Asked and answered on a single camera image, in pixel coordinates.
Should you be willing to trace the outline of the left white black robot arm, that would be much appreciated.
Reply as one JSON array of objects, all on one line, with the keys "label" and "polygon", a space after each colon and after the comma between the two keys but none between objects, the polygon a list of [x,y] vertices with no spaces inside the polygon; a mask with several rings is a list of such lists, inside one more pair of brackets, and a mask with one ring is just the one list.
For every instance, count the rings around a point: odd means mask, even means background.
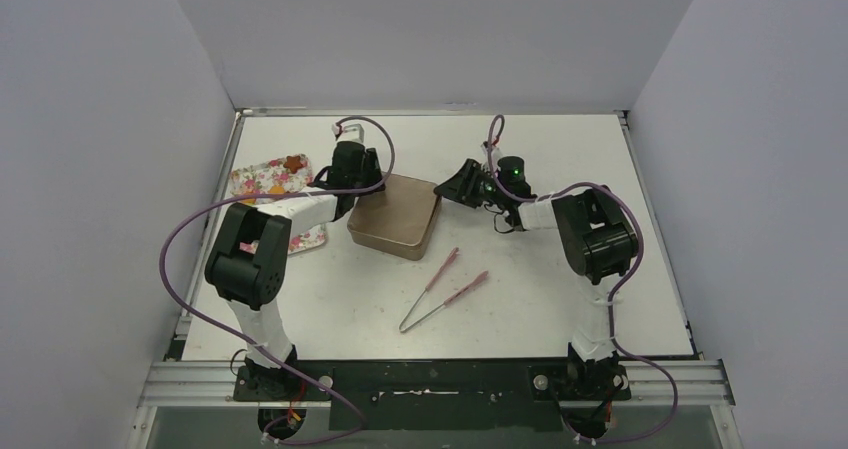
[{"label": "left white black robot arm", "polygon": [[358,197],[384,189],[375,149],[336,144],[331,163],[304,189],[274,202],[237,202],[226,211],[205,267],[205,279],[233,311],[248,337],[247,384],[284,399],[299,387],[296,347],[286,335],[276,298],[285,278],[289,245],[334,222]]}]

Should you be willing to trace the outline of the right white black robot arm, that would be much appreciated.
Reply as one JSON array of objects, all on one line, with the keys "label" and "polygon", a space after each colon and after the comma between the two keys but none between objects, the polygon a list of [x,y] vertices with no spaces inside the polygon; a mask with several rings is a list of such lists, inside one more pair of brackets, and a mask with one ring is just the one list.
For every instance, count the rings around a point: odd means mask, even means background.
[{"label": "right white black robot arm", "polygon": [[605,187],[542,200],[526,180],[518,156],[496,159],[493,169],[468,159],[435,195],[470,208],[504,216],[510,231],[554,229],[570,269],[586,278],[581,322],[568,345],[564,385],[579,399],[599,399],[627,388],[615,345],[615,292],[604,289],[609,276],[625,278],[641,251],[637,231]]}]

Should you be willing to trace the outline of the brown box lid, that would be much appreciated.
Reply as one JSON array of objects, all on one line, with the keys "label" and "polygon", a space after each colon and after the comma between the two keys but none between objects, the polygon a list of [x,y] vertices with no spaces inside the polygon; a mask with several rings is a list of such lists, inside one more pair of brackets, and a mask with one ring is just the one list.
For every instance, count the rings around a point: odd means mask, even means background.
[{"label": "brown box lid", "polygon": [[434,229],[441,206],[441,197],[433,192],[435,187],[429,181],[393,174],[383,191],[357,200],[347,227],[432,225]]}]

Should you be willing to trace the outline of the pink cat paw tongs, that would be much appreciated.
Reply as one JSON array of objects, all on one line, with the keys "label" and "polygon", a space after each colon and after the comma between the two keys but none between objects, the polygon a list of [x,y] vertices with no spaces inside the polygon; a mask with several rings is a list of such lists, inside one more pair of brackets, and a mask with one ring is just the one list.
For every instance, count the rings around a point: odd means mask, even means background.
[{"label": "pink cat paw tongs", "polygon": [[450,250],[398,323],[397,330],[400,334],[407,334],[419,327],[440,311],[455,305],[463,297],[470,295],[489,280],[490,272],[482,270],[474,277],[467,276],[465,279],[459,280],[450,291],[447,289],[440,290],[440,287],[451,282],[449,275],[459,260],[460,254],[461,251],[458,247]]}]

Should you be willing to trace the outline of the brown square cookie box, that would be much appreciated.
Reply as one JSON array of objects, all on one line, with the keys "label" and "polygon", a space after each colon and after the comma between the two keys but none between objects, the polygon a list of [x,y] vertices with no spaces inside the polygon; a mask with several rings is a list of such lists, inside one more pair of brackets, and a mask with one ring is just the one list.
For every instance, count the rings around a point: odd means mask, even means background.
[{"label": "brown square cookie box", "polygon": [[347,227],[355,244],[410,261],[421,260],[428,248],[432,225]]}]

